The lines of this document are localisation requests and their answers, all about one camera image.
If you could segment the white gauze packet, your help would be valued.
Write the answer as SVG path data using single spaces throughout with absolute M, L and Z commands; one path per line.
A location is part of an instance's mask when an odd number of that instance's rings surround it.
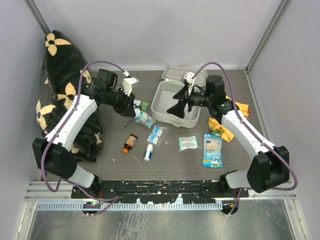
M 137 108 L 138 106 L 141 106 L 141 104 L 142 104 L 142 101 L 140 101 L 140 100 L 135 99 L 133 101 L 134 108 Z

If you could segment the medical tape roll packet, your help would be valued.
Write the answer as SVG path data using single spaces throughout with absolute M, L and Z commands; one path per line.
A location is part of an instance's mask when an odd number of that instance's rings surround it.
M 140 116 L 135 121 L 147 127 L 148 129 L 150 129 L 151 126 L 156 122 L 151 116 L 149 116 L 144 111 L 140 112 Z

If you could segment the grey medicine kit case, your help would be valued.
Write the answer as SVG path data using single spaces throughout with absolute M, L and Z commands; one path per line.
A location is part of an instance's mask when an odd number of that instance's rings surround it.
M 186 73 L 196 73 L 196 68 L 171 66 L 164 70 L 162 79 L 157 86 L 152 103 L 151 103 L 151 116 L 159 122 L 171 124 L 177 128 L 193 128 L 196 126 L 201 108 L 195 106 L 191 112 L 185 107 L 184 118 L 179 118 L 173 114 L 167 113 L 167 110 L 178 103 L 177 99 L 173 96 L 180 91 L 183 86 L 184 75 Z

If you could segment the brown medicine bottle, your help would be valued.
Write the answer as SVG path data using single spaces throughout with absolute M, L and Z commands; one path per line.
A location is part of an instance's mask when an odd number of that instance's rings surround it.
M 138 140 L 138 137 L 136 135 L 130 134 L 128 139 L 124 143 L 122 152 L 125 154 L 128 154 L 129 151 L 135 146 L 137 140 Z

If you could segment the alcohol pads plastic bag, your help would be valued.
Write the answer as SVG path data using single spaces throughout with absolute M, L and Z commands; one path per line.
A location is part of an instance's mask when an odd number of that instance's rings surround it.
M 169 129 L 167 127 L 155 125 L 147 138 L 147 142 L 155 147 L 159 147 L 165 141 L 168 132 Z

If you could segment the white bottle green label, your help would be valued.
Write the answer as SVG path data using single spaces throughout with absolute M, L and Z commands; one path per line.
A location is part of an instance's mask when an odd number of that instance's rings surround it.
M 145 121 L 148 119 L 148 114 L 142 111 L 141 109 L 135 108 L 134 111 L 135 111 L 135 117 L 134 117 L 135 119 L 140 121 Z

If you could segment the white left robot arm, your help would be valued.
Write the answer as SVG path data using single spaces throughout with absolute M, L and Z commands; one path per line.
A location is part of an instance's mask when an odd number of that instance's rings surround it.
M 45 138 L 36 138 L 32 143 L 37 167 L 43 176 L 47 173 L 82 188 L 88 198 L 95 198 L 101 192 L 99 177 L 78 165 L 72 154 L 72 145 L 81 128 L 101 104 L 112 106 L 123 117 L 135 117 L 133 86 L 138 79 L 127 71 L 116 89 L 117 75 L 100 69 L 92 84 L 83 93 L 75 95 L 73 103 L 59 123 Z

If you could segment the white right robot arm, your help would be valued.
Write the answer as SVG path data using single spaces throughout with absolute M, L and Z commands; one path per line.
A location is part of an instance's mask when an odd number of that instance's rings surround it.
M 248 170 L 233 170 L 220 176 L 219 191 L 231 197 L 239 188 L 253 189 L 263 193 L 289 181 L 289 151 L 275 146 L 264 138 L 244 117 L 236 103 L 228 99 L 225 83 L 220 75 L 206 78 L 205 89 L 195 85 L 195 75 L 183 75 L 184 86 L 173 98 L 177 104 L 167 113 L 184 118 L 193 107 L 206 107 L 211 117 L 226 127 L 244 147 L 251 164 Z

